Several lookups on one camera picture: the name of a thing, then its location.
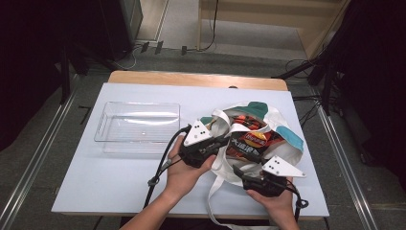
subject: hand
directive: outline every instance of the hand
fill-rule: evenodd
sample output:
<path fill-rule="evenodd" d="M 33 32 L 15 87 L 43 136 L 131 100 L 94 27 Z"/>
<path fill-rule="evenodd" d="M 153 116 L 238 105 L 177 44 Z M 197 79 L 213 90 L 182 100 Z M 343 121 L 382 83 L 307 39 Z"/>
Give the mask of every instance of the hand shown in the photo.
<path fill-rule="evenodd" d="M 169 152 L 168 158 L 172 159 L 172 164 L 180 160 L 178 152 L 180 145 L 183 142 L 183 138 L 183 136 L 179 136 L 176 139 L 172 150 Z M 182 160 L 170 166 L 168 168 L 167 186 L 165 187 L 163 194 L 179 200 L 192 190 L 200 175 L 212 168 L 214 161 L 215 155 L 210 156 L 200 169 L 188 166 Z"/>
<path fill-rule="evenodd" d="M 285 190 L 280 196 L 276 197 L 266 197 L 254 190 L 247 190 L 247 194 L 265 207 L 269 217 L 274 220 L 281 229 L 299 229 L 293 214 L 293 194 L 290 191 Z"/>

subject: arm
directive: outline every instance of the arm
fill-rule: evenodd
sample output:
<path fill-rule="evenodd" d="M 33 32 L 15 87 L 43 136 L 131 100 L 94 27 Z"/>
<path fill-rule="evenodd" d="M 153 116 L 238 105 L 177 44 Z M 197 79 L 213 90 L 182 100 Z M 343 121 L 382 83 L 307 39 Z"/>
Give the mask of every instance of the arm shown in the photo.
<path fill-rule="evenodd" d="M 248 190 L 247 194 L 256 202 L 265 207 L 269 217 L 274 220 L 281 230 L 297 230 L 299 225 L 295 220 L 292 207 L 293 195 L 285 190 L 280 196 L 265 197 L 254 190 Z"/>
<path fill-rule="evenodd" d="M 168 158 L 172 158 L 172 162 L 176 162 L 180 159 L 177 153 L 182 141 L 183 136 L 179 136 L 173 149 L 169 152 Z M 215 156 L 212 155 L 206 160 L 200 169 L 187 166 L 183 161 L 179 161 L 173 166 L 170 166 L 168 168 L 167 185 L 164 191 L 121 229 L 159 229 L 168 212 L 183 196 L 192 190 L 200 175 L 212 167 L 214 160 Z"/>

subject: bag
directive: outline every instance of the bag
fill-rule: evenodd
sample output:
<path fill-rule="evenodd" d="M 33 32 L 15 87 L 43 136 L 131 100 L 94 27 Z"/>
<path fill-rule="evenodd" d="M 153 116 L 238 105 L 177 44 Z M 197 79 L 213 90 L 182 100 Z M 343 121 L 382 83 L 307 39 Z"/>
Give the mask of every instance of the bag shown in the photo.
<path fill-rule="evenodd" d="M 210 198 L 224 181 L 242 187 L 242 180 L 234 173 L 233 166 L 252 177 L 260 177 L 260 160 L 276 155 L 295 166 L 302 158 L 304 141 L 289 129 L 278 109 L 266 103 L 237 103 L 225 109 L 215 109 L 212 117 L 204 117 L 200 121 L 211 131 L 213 137 L 226 133 L 231 137 L 229 145 L 219 149 L 212 165 L 212 172 L 217 178 L 207 201 L 211 220 L 230 229 L 274 229 L 269 226 L 221 224 L 212 213 Z"/>

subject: white table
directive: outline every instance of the white table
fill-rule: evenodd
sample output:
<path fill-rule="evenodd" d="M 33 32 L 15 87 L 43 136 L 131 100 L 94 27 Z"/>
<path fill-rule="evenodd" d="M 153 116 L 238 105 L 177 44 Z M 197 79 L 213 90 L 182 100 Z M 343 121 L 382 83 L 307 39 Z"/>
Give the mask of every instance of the white table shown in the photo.
<path fill-rule="evenodd" d="M 67 215 L 132 216 L 142 210 L 148 190 L 147 181 L 154 176 L 159 159 L 103 152 L 103 144 L 95 142 L 94 136 L 107 102 L 180 104 L 180 123 L 181 127 L 185 127 L 196 118 L 210 116 L 217 107 L 242 101 L 264 102 L 276 107 L 291 129 L 305 139 L 288 91 L 105 83 L 52 211 Z M 309 201 L 309 206 L 301 211 L 301 218 L 327 217 L 327 205 L 305 141 L 304 156 L 297 167 L 307 174 L 307 178 L 294 180 L 302 198 Z M 206 217 L 205 203 L 214 179 L 212 172 L 202 175 L 194 189 L 169 215 Z M 166 175 L 163 174 L 152 200 L 160 194 L 165 183 Z M 267 218 L 262 206 L 242 188 L 227 183 L 212 197 L 212 208 L 214 214 L 222 218 Z"/>

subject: transparent tray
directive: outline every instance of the transparent tray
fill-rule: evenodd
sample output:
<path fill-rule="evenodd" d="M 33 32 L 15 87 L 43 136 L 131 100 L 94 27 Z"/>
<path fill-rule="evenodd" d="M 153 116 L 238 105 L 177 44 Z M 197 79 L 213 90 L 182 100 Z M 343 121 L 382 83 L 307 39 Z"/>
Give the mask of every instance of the transparent tray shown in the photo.
<path fill-rule="evenodd" d="M 177 103 L 106 103 L 95 141 L 105 152 L 162 154 L 179 130 Z"/>

